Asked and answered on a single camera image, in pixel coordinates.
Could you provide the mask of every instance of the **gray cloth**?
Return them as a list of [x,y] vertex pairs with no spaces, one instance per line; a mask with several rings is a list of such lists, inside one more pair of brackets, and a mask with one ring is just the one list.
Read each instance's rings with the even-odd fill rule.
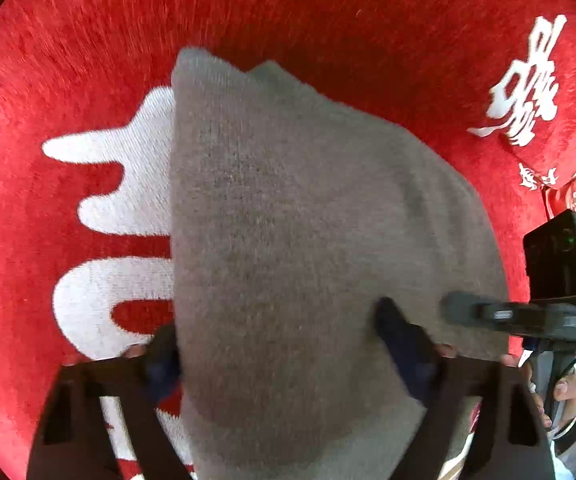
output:
[[200,479],[388,478],[423,410],[372,302],[393,297],[467,356],[506,350],[438,317],[450,290],[507,294],[476,192],[404,128],[275,63],[243,73],[184,50],[172,83],[175,322]]

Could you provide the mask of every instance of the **black cable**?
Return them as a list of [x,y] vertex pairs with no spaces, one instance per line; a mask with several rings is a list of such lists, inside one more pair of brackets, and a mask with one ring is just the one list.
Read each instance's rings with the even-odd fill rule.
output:
[[574,368],[576,365],[576,357],[575,359],[571,362],[571,364],[568,365],[568,367],[564,370],[564,372],[557,378],[557,380],[555,381],[555,384],[557,384],[559,381],[561,381],[565,376],[568,375],[569,371],[572,370],[572,368]]

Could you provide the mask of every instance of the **finger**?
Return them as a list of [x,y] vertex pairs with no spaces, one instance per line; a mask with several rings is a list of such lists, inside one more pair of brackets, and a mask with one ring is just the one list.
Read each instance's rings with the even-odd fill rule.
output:
[[78,352],[67,354],[62,361],[63,366],[74,366],[84,362],[84,357]]
[[555,384],[552,396],[558,401],[576,399],[576,370]]
[[514,355],[510,355],[510,354],[502,355],[499,358],[499,361],[504,366],[510,366],[512,368],[517,368],[519,366],[519,357],[516,357]]
[[522,366],[522,372],[524,373],[524,378],[526,378],[526,381],[530,382],[530,380],[532,380],[532,367],[528,361],[526,361],[524,366]]
[[449,357],[449,358],[453,358],[457,356],[457,349],[449,344],[438,344],[434,346],[437,351],[440,353],[440,355],[443,355],[444,357]]
[[543,409],[542,398],[537,394],[532,394],[532,400],[534,401],[535,405],[537,406],[537,411],[539,412],[539,414],[543,415],[544,409]]
[[144,355],[146,353],[146,345],[131,345],[122,354],[122,357],[139,357],[140,355]]

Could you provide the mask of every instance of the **red patterned fabric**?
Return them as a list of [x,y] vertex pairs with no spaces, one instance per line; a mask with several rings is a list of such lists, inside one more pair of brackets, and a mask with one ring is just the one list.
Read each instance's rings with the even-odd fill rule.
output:
[[[536,25],[543,35],[530,47]],[[77,348],[97,348],[94,322],[82,326],[67,312],[57,321],[56,285],[91,261],[165,267],[170,257],[165,229],[108,232],[78,216],[82,200],[120,185],[121,164],[60,162],[42,146],[128,124],[155,87],[170,84],[175,56],[189,45],[244,69],[274,59],[328,97],[407,127],[479,191],[511,297],[527,297],[521,240],[546,219],[538,187],[576,171],[576,0],[8,0],[0,9],[0,465],[12,480],[24,477],[57,366]],[[528,79],[506,88],[509,106],[490,90],[513,60],[527,63],[514,66]],[[514,145],[507,135],[519,122],[486,137],[469,131],[515,112],[521,121],[529,102],[534,138],[525,146],[528,133]],[[118,302],[117,341],[144,340],[170,319],[166,298],[157,299]],[[183,448],[182,430],[177,436]]]

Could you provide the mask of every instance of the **white chinese character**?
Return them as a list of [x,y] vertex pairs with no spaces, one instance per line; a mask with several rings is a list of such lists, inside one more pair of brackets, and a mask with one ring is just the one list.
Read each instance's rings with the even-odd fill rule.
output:
[[[495,130],[508,127],[506,135],[510,143],[525,146],[534,138],[532,128],[536,118],[553,120],[557,113],[553,99],[559,84],[554,82],[552,75],[555,63],[548,58],[565,23],[566,17],[563,14],[555,18],[554,24],[543,16],[535,20],[528,36],[528,59],[525,62],[514,59],[501,81],[490,89],[492,102],[486,115],[492,119],[502,119],[511,112],[510,117],[497,126],[468,128],[470,133],[487,137]],[[533,68],[534,73],[528,80]],[[511,94],[507,95],[506,88],[514,76],[518,76],[519,81]],[[532,100],[528,100],[531,91]]]
[[[174,133],[172,88],[155,88],[146,95],[130,123],[121,128],[57,137],[44,143],[44,153],[73,164],[119,162],[124,176],[118,188],[89,196],[78,215],[90,229],[112,235],[170,234],[170,150]],[[172,300],[170,258],[124,256],[88,260],[64,274],[54,288],[52,309],[63,335],[91,359],[116,356],[126,347],[146,343],[151,336],[128,332],[117,325],[113,309],[124,301]],[[135,460],[123,424],[121,404],[103,397],[104,418],[116,457]],[[177,455],[192,463],[181,419],[156,410]]]
[[555,176],[555,171],[557,171],[557,168],[550,168],[550,170],[548,170],[548,176],[542,177],[542,182],[546,186],[554,186],[557,183],[557,177]]
[[519,163],[519,175],[522,178],[520,186],[526,186],[532,191],[537,189],[537,180],[535,179],[533,170],[526,168],[522,163]]

